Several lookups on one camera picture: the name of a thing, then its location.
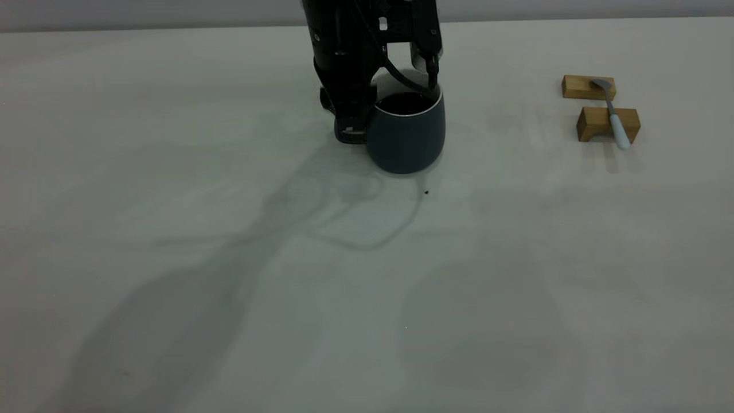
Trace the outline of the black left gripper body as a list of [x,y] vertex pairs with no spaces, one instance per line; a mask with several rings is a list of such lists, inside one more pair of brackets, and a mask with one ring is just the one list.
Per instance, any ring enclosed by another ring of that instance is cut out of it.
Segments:
[[322,49],[411,44],[420,57],[443,53],[435,1],[304,1],[302,10],[312,42]]

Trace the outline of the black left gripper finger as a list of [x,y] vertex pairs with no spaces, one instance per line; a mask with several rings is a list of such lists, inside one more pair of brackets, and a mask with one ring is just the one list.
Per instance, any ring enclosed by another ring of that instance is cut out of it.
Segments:
[[353,57],[315,57],[314,69],[321,82],[322,107],[334,115],[335,137],[348,145],[366,144],[377,99],[375,72]]
[[427,83],[422,85],[409,79],[409,89],[413,91],[433,91],[438,86],[439,62],[443,49],[426,49],[424,45],[411,41],[411,65],[415,73],[421,73]]

